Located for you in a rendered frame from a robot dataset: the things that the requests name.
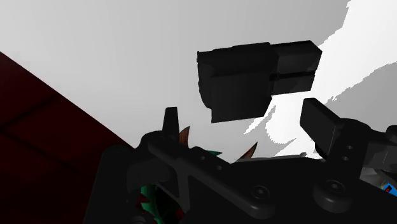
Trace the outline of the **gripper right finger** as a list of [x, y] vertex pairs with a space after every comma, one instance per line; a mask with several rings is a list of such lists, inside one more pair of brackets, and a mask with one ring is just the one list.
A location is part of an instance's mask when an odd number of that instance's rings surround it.
[[376, 208], [382, 213], [397, 211], [397, 197], [360, 179], [366, 167], [397, 183], [397, 125], [379, 132], [358, 120], [337, 116], [315, 98], [306, 98], [300, 126], [325, 159], [313, 189], [319, 207], [331, 213]]

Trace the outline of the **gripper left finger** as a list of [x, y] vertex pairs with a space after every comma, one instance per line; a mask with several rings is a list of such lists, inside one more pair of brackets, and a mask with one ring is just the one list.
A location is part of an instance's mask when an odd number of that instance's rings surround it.
[[265, 160], [233, 163], [178, 141], [178, 110], [166, 108], [161, 130], [145, 134], [129, 164], [129, 193], [156, 184], [185, 212], [186, 220], [269, 220], [276, 202], [266, 178]]

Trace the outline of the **blue grey box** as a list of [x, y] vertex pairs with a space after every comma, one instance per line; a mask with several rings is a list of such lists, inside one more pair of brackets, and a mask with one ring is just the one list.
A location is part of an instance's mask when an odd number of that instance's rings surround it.
[[394, 185], [388, 181], [386, 177], [378, 174], [375, 169], [366, 167], [362, 168], [360, 179], [397, 197], [397, 189]]

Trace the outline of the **black rectangular block device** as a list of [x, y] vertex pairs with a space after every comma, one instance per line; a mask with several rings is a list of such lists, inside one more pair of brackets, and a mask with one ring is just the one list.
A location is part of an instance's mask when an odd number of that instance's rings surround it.
[[322, 53], [310, 40], [198, 52], [199, 93], [211, 121], [258, 118], [273, 96], [309, 91]]

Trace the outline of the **green orange spiky figure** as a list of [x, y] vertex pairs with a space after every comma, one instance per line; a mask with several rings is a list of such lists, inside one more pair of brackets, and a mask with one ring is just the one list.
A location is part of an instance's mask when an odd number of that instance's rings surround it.
[[[188, 146], [190, 126], [185, 127], [179, 133], [179, 143]], [[252, 158], [258, 142], [254, 143], [250, 149], [239, 158]], [[141, 187], [141, 195], [137, 201], [137, 207], [145, 214], [153, 216], [152, 224], [179, 224], [185, 212], [180, 205], [168, 196], [157, 185], [146, 185]]]

